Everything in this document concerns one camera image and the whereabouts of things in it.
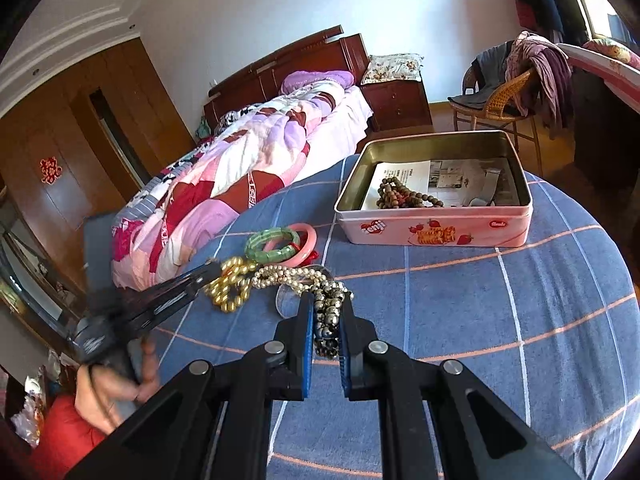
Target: plaid tablecloth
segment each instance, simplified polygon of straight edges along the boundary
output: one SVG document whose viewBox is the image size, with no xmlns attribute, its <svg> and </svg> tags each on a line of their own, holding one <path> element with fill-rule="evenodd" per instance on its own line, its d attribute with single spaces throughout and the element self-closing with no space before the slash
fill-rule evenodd
<svg viewBox="0 0 640 480">
<path fill-rule="evenodd" d="M 640 314 L 617 247 L 574 200 L 528 174 L 534 213 L 516 249 L 352 245 L 333 206 L 356 156 L 240 215 L 190 263 L 242 254 L 247 236 L 308 222 L 320 262 L 356 314 L 411 357 L 460 359 L 584 478 L 603 479 L 640 422 Z M 206 298 L 156 330 L 166 382 L 194 359 L 238 359 L 272 338 L 273 290 L 236 314 Z M 337 362 L 316 359 L 311 396 L 276 402 L 268 478 L 379 478 L 378 412 L 348 402 Z"/>
</svg>

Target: patchwork blanket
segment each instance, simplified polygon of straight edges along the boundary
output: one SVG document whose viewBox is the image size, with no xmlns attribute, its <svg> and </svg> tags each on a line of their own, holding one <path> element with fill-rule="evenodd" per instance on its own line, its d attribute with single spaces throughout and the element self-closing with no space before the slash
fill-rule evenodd
<svg viewBox="0 0 640 480">
<path fill-rule="evenodd" d="M 306 162 L 306 137 L 344 89 L 323 80 L 278 96 L 165 168 L 116 216 L 114 283 L 143 290 L 177 276 L 240 213 L 291 184 Z"/>
</svg>

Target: silver bolt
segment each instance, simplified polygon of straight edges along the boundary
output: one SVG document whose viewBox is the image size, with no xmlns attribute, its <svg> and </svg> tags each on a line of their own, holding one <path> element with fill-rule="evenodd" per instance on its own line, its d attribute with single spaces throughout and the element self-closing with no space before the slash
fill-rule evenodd
<svg viewBox="0 0 640 480">
<path fill-rule="evenodd" d="M 189 371 L 193 375 L 204 375 L 209 371 L 209 363 L 203 360 L 194 361 L 189 365 Z"/>
<path fill-rule="evenodd" d="M 455 359 L 449 359 L 448 361 L 444 361 L 443 365 L 444 371 L 447 374 L 451 375 L 460 375 L 462 370 L 465 369 L 460 361 L 456 361 Z"/>
<path fill-rule="evenodd" d="M 284 343 L 281 341 L 269 341 L 264 344 L 264 349 L 269 354 L 279 354 L 284 350 Z"/>
<path fill-rule="evenodd" d="M 389 350 L 389 345 L 384 341 L 372 341 L 369 343 L 369 350 L 374 354 L 385 354 Z"/>
</svg>

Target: wicker chair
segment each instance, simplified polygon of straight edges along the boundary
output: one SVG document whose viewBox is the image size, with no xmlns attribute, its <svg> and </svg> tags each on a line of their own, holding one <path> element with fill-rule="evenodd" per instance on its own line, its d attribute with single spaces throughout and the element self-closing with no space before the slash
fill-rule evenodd
<svg viewBox="0 0 640 480">
<path fill-rule="evenodd" d="M 514 146 L 516 148 L 516 152 L 519 150 L 518 148 L 518 138 L 522 137 L 527 140 L 531 140 L 536 147 L 536 159 L 538 160 L 538 174 L 542 176 L 542 157 L 540 155 L 540 141 L 538 140 L 538 130 L 536 129 L 536 121 L 534 119 L 534 115 L 530 113 L 528 116 L 523 117 L 520 115 L 511 115 L 505 113 L 504 107 L 514 95 L 520 92 L 526 84 L 532 84 L 534 82 L 533 78 L 538 77 L 538 73 L 534 68 L 530 68 L 525 73 L 519 75 L 518 77 L 512 79 L 511 81 L 500 85 L 494 92 L 489 96 L 482 110 L 477 110 L 475 108 L 469 108 L 458 103 L 454 103 L 449 101 L 449 104 L 453 108 L 453 128 L 458 131 L 458 122 L 469 123 L 471 126 L 471 130 L 475 130 L 476 126 L 480 124 L 481 126 L 486 126 L 489 128 L 497 128 L 504 132 L 507 132 L 513 135 Z M 466 91 L 471 89 L 476 92 L 476 85 L 478 81 L 476 80 L 476 75 L 474 73 L 473 67 L 469 67 L 469 70 L 466 71 L 465 76 L 462 79 L 462 93 L 466 94 Z M 460 118 L 458 114 L 468 116 L 469 119 Z M 495 124 L 487 124 L 478 121 L 478 119 L 489 120 L 489 121 L 499 121 L 503 124 L 496 126 Z M 523 121 L 526 119 L 531 120 L 531 131 L 533 132 L 533 137 L 529 137 L 523 135 L 518 132 L 517 122 Z M 507 128 L 508 124 L 513 125 L 513 130 Z"/>
</svg>

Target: green bracelet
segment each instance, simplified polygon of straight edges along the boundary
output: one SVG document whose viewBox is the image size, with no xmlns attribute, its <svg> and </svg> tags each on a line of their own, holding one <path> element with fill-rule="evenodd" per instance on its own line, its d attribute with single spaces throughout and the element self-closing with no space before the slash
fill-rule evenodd
<svg viewBox="0 0 640 480">
<path fill-rule="evenodd" d="M 273 227 L 251 235 L 244 246 L 244 254 L 250 260 L 261 265 L 266 265 L 279 264 L 280 262 L 289 260 L 298 252 L 298 250 L 291 245 L 287 245 L 281 249 L 261 251 L 260 249 L 271 240 L 288 240 L 298 247 L 300 246 L 300 235 L 297 232 L 286 227 Z"/>
</svg>

